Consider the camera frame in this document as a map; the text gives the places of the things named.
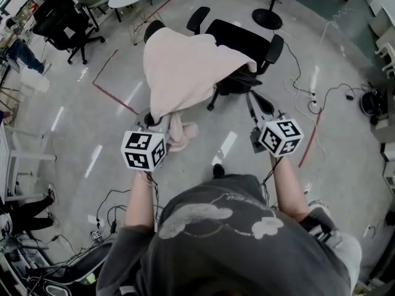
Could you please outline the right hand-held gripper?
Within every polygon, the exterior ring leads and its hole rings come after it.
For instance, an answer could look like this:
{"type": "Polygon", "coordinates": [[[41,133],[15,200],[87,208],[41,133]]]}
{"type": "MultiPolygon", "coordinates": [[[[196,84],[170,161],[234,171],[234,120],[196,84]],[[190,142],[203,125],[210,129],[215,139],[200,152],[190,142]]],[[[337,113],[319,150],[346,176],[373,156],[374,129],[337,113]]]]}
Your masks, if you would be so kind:
{"type": "Polygon", "coordinates": [[[295,119],[281,115],[270,120],[257,119],[256,111],[274,116],[274,105],[261,93],[251,90],[246,94],[249,114],[256,127],[250,133],[254,152],[267,151],[274,157],[290,155],[300,146],[304,133],[295,119]]]}

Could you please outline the person's right forearm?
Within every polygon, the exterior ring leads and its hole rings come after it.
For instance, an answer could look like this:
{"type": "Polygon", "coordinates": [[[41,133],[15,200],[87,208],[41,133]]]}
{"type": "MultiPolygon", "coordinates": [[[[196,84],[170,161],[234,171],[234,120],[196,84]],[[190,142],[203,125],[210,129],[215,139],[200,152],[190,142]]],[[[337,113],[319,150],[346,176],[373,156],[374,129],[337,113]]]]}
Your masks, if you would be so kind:
{"type": "Polygon", "coordinates": [[[308,214],[309,207],[305,195],[300,187],[294,166],[288,157],[281,160],[270,156],[278,208],[298,223],[308,214]]]}

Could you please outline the black office chair with armrests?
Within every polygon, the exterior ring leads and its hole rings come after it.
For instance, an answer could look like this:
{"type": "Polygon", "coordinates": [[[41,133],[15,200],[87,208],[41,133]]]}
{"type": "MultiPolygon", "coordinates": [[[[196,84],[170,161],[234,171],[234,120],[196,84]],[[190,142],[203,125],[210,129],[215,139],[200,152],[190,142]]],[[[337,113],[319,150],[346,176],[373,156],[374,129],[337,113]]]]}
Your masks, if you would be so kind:
{"type": "MultiPolygon", "coordinates": [[[[209,7],[200,7],[191,16],[186,28],[194,35],[200,34],[201,23],[209,12],[209,7]]],[[[162,28],[165,28],[165,25],[159,20],[149,24],[144,34],[144,42],[146,43],[154,33],[162,28]]],[[[250,92],[252,87],[261,85],[262,82],[256,79],[257,75],[263,75],[270,65],[276,63],[284,46],[284,39],[279,35],[275,34],[269,42],[251,31],[220,19],[215,19],[209,25],[206,34],[215,38],[217,46],[227,46],[239,51],[257,63],[257,72],[247,72],[247,65],[244,65],[217,83],[214,96],[207,106],[209,111],[214,109],[218,95],[244,94],[250,92]]]]}

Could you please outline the round black floor device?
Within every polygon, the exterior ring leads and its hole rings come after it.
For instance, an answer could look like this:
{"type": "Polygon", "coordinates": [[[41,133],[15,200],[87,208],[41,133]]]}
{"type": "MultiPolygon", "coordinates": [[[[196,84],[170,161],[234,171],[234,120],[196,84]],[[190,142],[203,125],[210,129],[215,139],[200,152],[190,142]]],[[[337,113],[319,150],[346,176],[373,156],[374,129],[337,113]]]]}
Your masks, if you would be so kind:
{"type": "Polygon", "coordinates": [[[360,97],[360,109],[370,118],[371,125],[377,125],[380,115],[383,113],[383,97],[377,91],[369,91],[360,97]]]}

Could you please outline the flat white power strip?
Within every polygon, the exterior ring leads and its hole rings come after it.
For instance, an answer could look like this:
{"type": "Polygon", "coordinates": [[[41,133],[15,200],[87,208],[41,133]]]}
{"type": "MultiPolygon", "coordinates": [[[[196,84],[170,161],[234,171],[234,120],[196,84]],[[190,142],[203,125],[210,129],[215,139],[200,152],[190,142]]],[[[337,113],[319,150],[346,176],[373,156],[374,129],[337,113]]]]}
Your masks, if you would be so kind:
{"type": "Polygon", "coordinates": [[[102,218],[98,218],[93,215],[88,215],[88,222],[99,228],[104,227],[106,225],[106,222],[102,218]]]}

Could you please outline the person's grey printed shirt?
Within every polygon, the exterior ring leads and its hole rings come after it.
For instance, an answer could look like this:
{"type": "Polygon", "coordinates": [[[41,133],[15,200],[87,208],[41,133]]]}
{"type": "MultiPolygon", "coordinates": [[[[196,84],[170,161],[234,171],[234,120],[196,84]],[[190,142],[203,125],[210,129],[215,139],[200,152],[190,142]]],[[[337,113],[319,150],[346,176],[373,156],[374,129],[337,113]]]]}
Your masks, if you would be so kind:
{"type": "Polygon", "coordinates": [[[294,221],[265,204],[255,176],[228,175],[173,198],[157,230],[122,227],[96,295],[350,296],[334,234],[322,208],[294,221]]]}

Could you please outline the black white curved machine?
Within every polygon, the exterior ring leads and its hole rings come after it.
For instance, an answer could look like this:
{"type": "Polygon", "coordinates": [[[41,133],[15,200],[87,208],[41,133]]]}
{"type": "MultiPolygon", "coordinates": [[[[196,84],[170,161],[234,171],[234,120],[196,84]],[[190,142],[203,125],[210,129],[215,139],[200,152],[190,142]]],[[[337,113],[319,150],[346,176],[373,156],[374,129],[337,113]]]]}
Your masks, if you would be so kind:
{"type": "Polygon", "coordinates": [[[71,265],[47,268],[39,283],[42,296],[96,296],[99,273],[112,247],[103,243],[86,252],[71,265]]]}

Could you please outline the white desk frame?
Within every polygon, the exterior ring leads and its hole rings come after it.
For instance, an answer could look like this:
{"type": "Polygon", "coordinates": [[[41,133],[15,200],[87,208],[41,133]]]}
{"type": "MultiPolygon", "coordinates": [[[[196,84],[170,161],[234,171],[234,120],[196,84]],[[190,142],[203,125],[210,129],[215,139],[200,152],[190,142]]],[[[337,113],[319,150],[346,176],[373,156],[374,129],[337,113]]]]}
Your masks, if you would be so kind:
{"type": "Polygon", "coordinates": [[[23,151],[16,134],[22,134],[30,138],[45,137],[44,134],[36,134],[24,131],[18,128],[0,124],[0,199],[6,202],[18,202],[30,199],[43,199],[46,194],[32,195],[15,195],[17,187],[17,178],[19,173],[19,165],[22,160],[39,160],[39,161],[56,161],[57,156],[54,154],[38,154],[23,151]]]}

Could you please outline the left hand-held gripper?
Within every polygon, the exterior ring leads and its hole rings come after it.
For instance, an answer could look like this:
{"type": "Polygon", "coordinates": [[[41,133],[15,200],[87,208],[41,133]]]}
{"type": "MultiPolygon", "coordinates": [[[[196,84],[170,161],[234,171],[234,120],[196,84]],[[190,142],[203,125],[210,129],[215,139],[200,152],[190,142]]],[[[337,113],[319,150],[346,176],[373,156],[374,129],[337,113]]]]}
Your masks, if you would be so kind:
{"type": "Polygon", "coordinates": [[[164,115],[153,125],[150,110],[142,111],[131,130],[126,131],[121,153],[128,168],[153,172],[168,153],[171,114],[164,115]]]}

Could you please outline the black mesh office chair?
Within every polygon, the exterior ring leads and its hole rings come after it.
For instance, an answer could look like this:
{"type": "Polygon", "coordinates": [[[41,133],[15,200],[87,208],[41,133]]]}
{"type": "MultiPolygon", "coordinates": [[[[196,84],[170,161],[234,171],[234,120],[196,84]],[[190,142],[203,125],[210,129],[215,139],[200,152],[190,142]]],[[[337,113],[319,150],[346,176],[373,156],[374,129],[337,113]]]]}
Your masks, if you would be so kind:
{"type": "Polygon", "coordinates": [[[59,51],[70,51],[68,64],[72,64],[78,51],[83,64],[87,64],[85,46],[95,41],[105,42],[103,36],[91,36],[99,30],[77,11],[73,0],[45,0],[33,16],[36,21],[33,33],[44,37],[59,51]]]}

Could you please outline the pale pink clothes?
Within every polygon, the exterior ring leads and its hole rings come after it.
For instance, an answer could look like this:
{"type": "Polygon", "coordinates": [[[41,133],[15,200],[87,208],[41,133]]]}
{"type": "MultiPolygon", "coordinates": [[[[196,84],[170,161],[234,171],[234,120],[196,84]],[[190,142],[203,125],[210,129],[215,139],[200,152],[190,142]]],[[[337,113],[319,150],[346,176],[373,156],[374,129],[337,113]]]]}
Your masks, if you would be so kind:
{"type": "Polygon", "coordinates": [[[170,116],[170,151],[184,149],[198,135],[197,124],[182,122],[182,112],[210,98],[214,86],[243,65],[257,71],[255,60],[218,46],[209,34],[186,36],[163,27],[149,37],[143,69],[151,91],[151,115],[154,121],[170,116]]]}

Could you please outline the person's left forearm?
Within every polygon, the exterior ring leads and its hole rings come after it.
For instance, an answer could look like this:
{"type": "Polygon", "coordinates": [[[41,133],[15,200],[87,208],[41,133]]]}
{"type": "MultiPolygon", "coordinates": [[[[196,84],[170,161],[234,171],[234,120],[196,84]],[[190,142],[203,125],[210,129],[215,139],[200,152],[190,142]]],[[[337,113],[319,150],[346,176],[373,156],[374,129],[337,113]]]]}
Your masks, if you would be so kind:
{"type": "Polygon", "coordinates": [[[125,212],[124,227],[142,226],[154,230],[153,183],[146,173],[135,174],[130,187],[130,196],[125,212]]]}

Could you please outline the black floor fan stand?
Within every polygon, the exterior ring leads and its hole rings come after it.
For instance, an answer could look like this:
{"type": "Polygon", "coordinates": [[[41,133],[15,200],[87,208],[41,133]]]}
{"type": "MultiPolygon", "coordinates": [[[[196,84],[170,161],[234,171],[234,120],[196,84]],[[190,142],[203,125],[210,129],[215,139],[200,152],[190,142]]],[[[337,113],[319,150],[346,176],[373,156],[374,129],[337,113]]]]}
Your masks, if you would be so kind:
{"type": "Polygon", "coordinates": [[[281,17],[273,11],[277,0],[271,0],[268,9],[255,9],[252,12],[252,19],[259,26],[268,30],[278,30],[283,26],[281,17]]]}

